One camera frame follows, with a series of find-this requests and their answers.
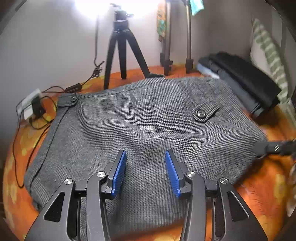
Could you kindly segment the grey houndstooth pants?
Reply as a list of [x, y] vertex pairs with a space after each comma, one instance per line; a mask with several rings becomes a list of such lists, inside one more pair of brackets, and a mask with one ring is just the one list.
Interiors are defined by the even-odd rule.
[[125, 181], [108, 205], [111, 220], [165, 225], [185, 204], [172, 194], [165, 151], [204, 178], [237, 180], [266, 135], [221, 80], [151, 78], [88, 94], [62, 94], [57, 114], [25, 174], [33, 200], [44, 206], [66, 178], [86, 179], [127, 154]]

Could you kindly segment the stack of dark folded clothes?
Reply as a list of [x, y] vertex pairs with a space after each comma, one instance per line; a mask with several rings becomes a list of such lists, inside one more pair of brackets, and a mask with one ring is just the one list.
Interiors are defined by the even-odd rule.
[[209, 69], [225, 81], [246, 110], [257, 118], [280, 103], [280, 88], [265, 73], [237, 55], [226, 52], [199, 59], [198, 68]]

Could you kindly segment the green striped white pillow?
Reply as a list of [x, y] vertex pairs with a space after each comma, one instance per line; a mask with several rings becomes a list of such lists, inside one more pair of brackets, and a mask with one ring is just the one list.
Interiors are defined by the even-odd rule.
[[287, 103], [289, 82], [287, 70], [283, 63], [280, 49], [273, 37], [258, 18], [251, 20], [250, 60], [251, 63], [270, 77], [280, 88], [277, 95], [281, 103]]

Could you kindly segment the black power adapter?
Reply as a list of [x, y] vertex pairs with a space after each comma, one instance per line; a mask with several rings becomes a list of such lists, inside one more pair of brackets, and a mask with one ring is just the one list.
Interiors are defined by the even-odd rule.
[[31, 105], [35, 119], [41, 118], [46, 113], [46, 110], [42, 106], [41, 98], [39, 96], [33, 98], [33, 100], [31, 101]]

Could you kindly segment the white power strip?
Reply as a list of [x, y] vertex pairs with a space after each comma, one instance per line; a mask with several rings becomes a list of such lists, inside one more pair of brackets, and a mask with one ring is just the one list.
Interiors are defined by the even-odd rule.
[[28, 120], [33, 116], [33, 107], [32, 101], [36, 98], [42, 97], [42, 92], [38, 88], [35, 89], [32, 93], [26, 96], [17, 106], [16, 112], [19, 117], [23, 117], [24, 120]]

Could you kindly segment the silver tripod stand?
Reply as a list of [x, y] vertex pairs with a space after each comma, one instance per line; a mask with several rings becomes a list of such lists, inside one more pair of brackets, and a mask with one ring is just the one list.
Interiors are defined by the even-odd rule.
[[173, 63], [182, 63], [187, 74], [193, 71], [191, 5], [189, 1], [164, 1], [165, 36], [159, 62], [169, 76]]

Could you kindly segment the colourful cloth on stand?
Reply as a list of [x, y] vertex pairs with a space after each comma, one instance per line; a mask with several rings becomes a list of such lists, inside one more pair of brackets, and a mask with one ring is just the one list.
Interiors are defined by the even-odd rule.
[[163, 1], [159, 4], [157, 10], [157, 33], [159, 41], [165, 39], [166, 36], [166, 3]]

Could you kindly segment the black tripod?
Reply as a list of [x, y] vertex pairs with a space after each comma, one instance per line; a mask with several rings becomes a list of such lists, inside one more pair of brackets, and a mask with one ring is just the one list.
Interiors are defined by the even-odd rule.
[[127, 79], [127, 66], [126, 66], [126, 45], [129, 44], [137, 62], [139, 69], [132, 70], [132, 77], [128, 78], [129, 81], [134, 82], [139, 80], [140, 77], [144, 78], [154, 78], [161, 77], [161, 74], [151, 73], [149, 71], [148, 65], [144, 59], [140, 46], [136, 40], [135, 35], [129, 28], [129, 21], [131, 15], [125, 10], [118, 9], [114, 11], [114, 21], [113, 21], [113, 32], [111, 33], [107, 51], [106, 67], [104, 75], [103, 89], [109, 88], [110, 78], [111, 78], [111, 68], [113, 63], [115, 48], [118, 48], [119, 56], [119, 67], [121, 79]]

